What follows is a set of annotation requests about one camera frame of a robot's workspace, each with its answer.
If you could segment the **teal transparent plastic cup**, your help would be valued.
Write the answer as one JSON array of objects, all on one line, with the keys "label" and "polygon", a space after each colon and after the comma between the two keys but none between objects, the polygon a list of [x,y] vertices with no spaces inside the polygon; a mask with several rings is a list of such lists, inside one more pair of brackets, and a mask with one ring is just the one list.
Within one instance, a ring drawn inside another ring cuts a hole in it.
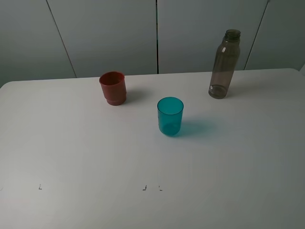
[{"label": "teal transparent plastic cup", "polygon": [[176,97],[165,97],[158,102],[158,126],[164,135],[174,136],[180,131],[183,109],[183,102]]}]

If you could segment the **red plastic cup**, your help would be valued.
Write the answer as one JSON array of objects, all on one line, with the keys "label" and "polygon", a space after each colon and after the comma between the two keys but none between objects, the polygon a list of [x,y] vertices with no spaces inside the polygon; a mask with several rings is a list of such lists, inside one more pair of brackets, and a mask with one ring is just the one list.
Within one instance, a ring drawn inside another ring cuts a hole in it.
[{"label": "red plastic cup", "polygon": [[99,78],[103,95],[108,104],[118,106],[127,98],[125,76],[121,72],[108,72]]}]

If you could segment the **smoky transparent water bottle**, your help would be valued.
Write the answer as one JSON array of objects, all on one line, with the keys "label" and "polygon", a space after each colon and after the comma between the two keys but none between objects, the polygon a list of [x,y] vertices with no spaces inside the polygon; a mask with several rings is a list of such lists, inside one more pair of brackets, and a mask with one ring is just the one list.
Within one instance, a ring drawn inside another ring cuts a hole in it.
[{"label": "smoky transparent water bottle", "polygon": [[222,43],[217,48],[208,91],[215,99],[223,99],[228,93],[240,56],[240,35],[239,30],[227,30]]}]

